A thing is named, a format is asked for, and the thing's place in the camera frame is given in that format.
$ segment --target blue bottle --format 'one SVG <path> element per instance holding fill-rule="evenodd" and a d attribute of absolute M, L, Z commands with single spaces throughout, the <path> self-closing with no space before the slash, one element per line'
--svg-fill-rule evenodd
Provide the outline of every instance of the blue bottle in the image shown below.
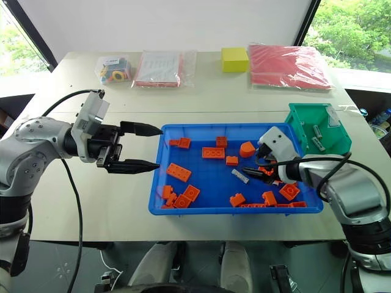
<path fill-rule="evenodd" d="M 391 117 L 391 109 L 387 109 L 381 112 L 380 114 L 378 114 L 374 119 L 372 119 L 371 123 L 373 125 L 380 125 L 390 117 Z"/>

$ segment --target white cable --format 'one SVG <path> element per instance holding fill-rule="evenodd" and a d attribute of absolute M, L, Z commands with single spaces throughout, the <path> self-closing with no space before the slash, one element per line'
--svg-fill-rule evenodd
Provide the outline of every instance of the white cable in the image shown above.
<path fill-rule="evenodd" d="M 118 281 L 118 279 L 120 278 L 120 276 L 122 275 L 123 271 L 119 271 L 119 270 L 117 270 L 115 267 L 109 267 L 109 266 L 106 264 L 106 262 L 104 261 L 104 259 L 103 259 L 103 254 L 102 254 L 102 251 L 101 251 L 101 250 L 100 250 L 100 258 L 102 259 L 102 262 L 103 262 L 103 264 L 104 264 L 105 267 L 107 267 L 109 270 L 115 270 L 115 271 L 118 273 L 118 276 L 117 276 L 117 278 L 115 278 L 114 283 L 112 284 L 112 287 L 111 287 L 111 291 L 113 291 L 113 290 L 114 290 L 114 287 L 115 287 L 115 284 L 117 284 L 117 281 Z"/>

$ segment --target white wall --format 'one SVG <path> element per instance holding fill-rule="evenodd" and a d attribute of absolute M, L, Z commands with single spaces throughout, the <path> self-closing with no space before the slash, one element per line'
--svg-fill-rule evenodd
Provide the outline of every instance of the white wall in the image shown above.
<path fill-rule="evenodd" d="M 310 0 L 19 0 L 60 61 L 69 51 L 292 45 Z"/>

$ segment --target black cable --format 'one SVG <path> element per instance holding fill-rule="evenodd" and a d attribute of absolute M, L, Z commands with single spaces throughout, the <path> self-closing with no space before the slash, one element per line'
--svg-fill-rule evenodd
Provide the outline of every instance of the black cable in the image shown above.
<path fill-rule="evenodd" d="M 318 186 L 316 187 L 316 194 L 321 200 L 325 201 L 326 203 L 328 203 L 329 200 L 327 198 L 322 197 L 321 195 L 321 190 L 323 186 L 328 182 L 332 175 L 336 174 L 336 172 L 342 168 L 342 166 L 346 163 L 346 161 L 350 158 L 351 155 L 352 153 L 350 151 L 347 152 L 347 154 L 343 157 L 342 161 L 340 161 L 325 177 L 323 177 L 322 180 L 319 182 Z"/>
<path fill-rule="evenodd" d="M 82 93 L 90 93 L 90 92 L 94 92 L 94 93 L 97 93 L 99 90 L 79 90 L 77 92 L 73 92 L 73 93 L 70 93 L 69 95 L 66 95 L 65 97 L 63 97 L 62 99 L 59 99 L 57 102 L 55 102 L 52 106 L 50 106 L 50 108 L 48 110 L 45 111 L 45 113 L 42 114 L 42 117 L 45 117 L 47 116 L 51 111 L 53 111 L 53 109 L 55 107 L 57 107 L 59 104 L 61 104 L 62 102 L 68 100 L 69 98 L 73 97 L 73 96 L 77 96 L 77 95 L 80 95 Z"/>
<path fill-rule="evenodd" d="M 340 293 L 345 293 L 346 271 L 348 270 L 349 259 L 350 259 L 350 252 L 348 250 L 346 257 L 343 261 L 342 270 L 341 270 Z"/>
<path fill-rule="evenodd" d="M 344 158 L 340 158 L 340 157 L 311 157 L 311 158 L 307 158 L 307 159 L 294 159 L 291 161 L 283 161 L 283 162 L 277 162 L 277 163 L 273 163 L 273 164 L 261 164 L 261 163 L 259 163 L 259 158 L 256 158 L 255 162 L 260 167 L 275 167 L 275 166 L 289 165 L 289 164 L 295 164 L 295 163 L 317 162 L 317 161 L 340 162 L 342 160 L 344 160 Z M 374 170 L 372 170 L 370 167 L 367 167 L 366 165 L 363 165 L 359 162 L 352 161 L 352 160 L 347 160 L 346 163 L 349 163 L 349 164 L 352 164 L 352 165 L 355 165 L 355 166 L 358 166 L 358 167 L 364 169 L 365 171 L 371 173 L 379 181 L 379 183 L 380 183 L 381 187 L 383 188 L 384 193 L 386 195 L 387 215 L 390 215 L 391 196 L 390 196 L 389 189 L 388 189 L 387 185 L 385 184 L 385 182 L 383 181 L 383 179 Z"/>
<path fill-rule="evenodd" d="M 75 266 L 75 271 L 73 272 L 73 276 L 71 279 L 71 282 L 69 283 L 68 287 L 68 293 L 72 292 L 73 289 L 73 284 L 75 283 L 76 277 L 79 272 L 79 266 L 80 266 L 80 260 L 81 260 L 81 251 L 83 247 L 83 217 L 82 217 L 82 212 L 81 212 L 81 204 L 80 204 L 80 197 L 79 197 L 79 192 L 76 188 L 75 182 L 73 181 L 71 171 L 69 170 L 68 164 L 64 159 L 61 159 L 62 163 L 64 164 L 64 167 L 67 171 L 69 181 L 71 182 L 73 191 L 75 192 L 76 195 L 76 202 L 78 204 L 78 213 L 79 213 L 79 250 L 78 250 L 78 258 L 76 260 L 76 266 Z"/>
<path fill-rule="evenodd" d="M 29 233 L 31 235 L 31 232 L 32 232 L 32 222 L 33 222 L 31 202 L 29 204 L 28 211 L 29 211 L 29 228 L 27 229 L 27 233 Z"/>

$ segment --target blue tray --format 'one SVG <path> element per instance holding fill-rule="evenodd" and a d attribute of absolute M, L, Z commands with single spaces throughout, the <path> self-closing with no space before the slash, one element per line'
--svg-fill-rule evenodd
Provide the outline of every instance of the blue tray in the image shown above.
<path fill-rule="evenodd" d="M 246 198 L 246 203 L 263 203 L 261 197 L 265 191 L 272 190 L 278 203 L 289 203 L 280 193 L 283 187 L 270 186 L 260 180 L 250 178 L 248 184 L 244 184 L 231 174 L 233 168 L 239 172 L 243 167 L 257 168 L 254 157 L 243 159 L 239 156 L 240 145 L 251 141 L 256 147 L 258 139 L 271 127 L 278 127 L 288 136 L 302 156 L 300 144 L 287 123 L 252 123 L 252 124 L 176 124 L 164 125 L 163 135 L 160 137 L 156 163 L 160 168 L 153 175 L 152 189 L 149 201 L 149 211 L 154 215 L 185 215 L 185 214 L 306 214 L 317 213 L 323 209 L 322 201 L 316 196 L 314 189 L 299 183 L 301 192 L 293 201 L 305 201 L 306 208 L 233 208 L 230 197 L 241 193 Z M 202 159 L 202 147 L 215 147 L 216 137 L 226 136 L 228 147 L 226 156 L 238 156 L 239 166 L 226 166 L 223 159 Z M 170 139 L 189 137 L 190 149 L 182 149 L 170 146 Z M 170 163 L 178 164 L 192 174 L 188 182 L 184 183 L 166 173 Z M 161 209 L 164 204 L 162 190 L 164 185 L 171 185 L 174 192 L 182 194 L 191 184 L 200 189 L 200 195 L 187 209 Z"/>

